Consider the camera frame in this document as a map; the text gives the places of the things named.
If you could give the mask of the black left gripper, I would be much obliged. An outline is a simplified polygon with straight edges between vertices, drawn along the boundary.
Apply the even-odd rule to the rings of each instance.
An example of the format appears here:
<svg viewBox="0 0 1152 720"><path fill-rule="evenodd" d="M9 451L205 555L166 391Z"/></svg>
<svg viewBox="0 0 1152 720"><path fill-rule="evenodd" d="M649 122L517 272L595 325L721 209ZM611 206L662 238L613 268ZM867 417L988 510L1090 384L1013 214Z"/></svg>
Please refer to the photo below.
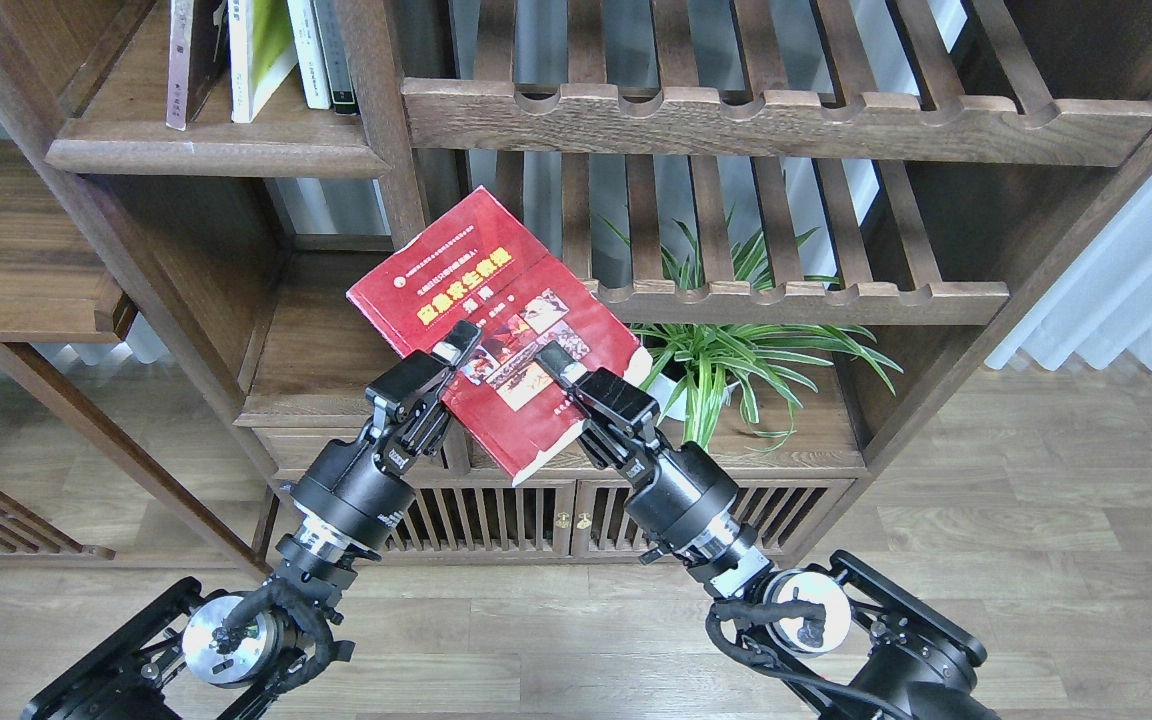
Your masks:
<svg viewBox="0 0 1152 720"><path fill-rule="evenodd" d="M294 488L305 514L297 541L311 551L379 551L414 500L404 473L442 446L444 392L479 346L483 329L457 320L431 354L397 361L366 388L372 418L355 441L332 439Z"/></svg>

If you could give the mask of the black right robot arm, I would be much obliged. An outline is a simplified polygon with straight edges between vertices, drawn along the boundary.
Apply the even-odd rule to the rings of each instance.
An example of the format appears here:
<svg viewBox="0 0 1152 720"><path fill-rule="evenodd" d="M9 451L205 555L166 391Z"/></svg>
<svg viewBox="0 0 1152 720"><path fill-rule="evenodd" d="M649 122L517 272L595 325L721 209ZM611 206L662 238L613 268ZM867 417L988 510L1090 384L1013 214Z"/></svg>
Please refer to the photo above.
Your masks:
<svg viewBox="0 0 1152 720"><path fill-rule="evenodd" d="M694 442L657 432L654 397L550 343L538 361L582 414L579 444L631 484L626 514L649 564L685 566L712 602L708 639L723 655L780 680L823 719L992 719L975 700L986 647L851 553L828 568L778 569L755 528L732 514L736 484Z"/></svg>

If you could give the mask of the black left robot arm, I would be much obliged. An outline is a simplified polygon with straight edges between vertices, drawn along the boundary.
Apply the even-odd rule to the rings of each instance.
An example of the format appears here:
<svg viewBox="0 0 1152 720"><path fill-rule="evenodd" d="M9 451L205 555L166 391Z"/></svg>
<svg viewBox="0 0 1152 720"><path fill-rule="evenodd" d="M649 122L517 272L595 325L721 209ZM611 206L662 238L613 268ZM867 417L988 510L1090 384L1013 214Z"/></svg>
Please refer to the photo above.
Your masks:
<svg viewBox="0 0 1152 720"><path fill-rule="evenodd" d="M165 688L188 670L238 691L223 719L257 719L348 661L353 643L332 629L356 579L353 562L378 560L412 503L404 473L442 446L444 392L480 338L473 323L456 323L431 353L414 351L370 384L372 419L351 442L329 441L293 488L303 520L279 541L282 561L260 588L202 594L198 579L179 579L41 689L22 717L174 719Z"/></svg>

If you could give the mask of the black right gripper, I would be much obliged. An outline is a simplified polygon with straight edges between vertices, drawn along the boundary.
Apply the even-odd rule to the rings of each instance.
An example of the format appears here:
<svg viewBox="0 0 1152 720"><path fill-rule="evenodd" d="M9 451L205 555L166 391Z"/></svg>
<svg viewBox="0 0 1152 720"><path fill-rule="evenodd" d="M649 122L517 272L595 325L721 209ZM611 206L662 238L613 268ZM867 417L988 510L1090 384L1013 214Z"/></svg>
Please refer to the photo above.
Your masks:
<svg viewBox="0 0 1152 720"><path fill-rule="evenodd" d="M717 561L741 536L730 507L737 486L707 452L689 441L673 448L658 433L654 397L607 369L589 373L561 343L550 342L535 363L586 415L579 444L594 468L613 468L631 484L627 515L655 544L653 561L673 553L684 561Z"/></svg>

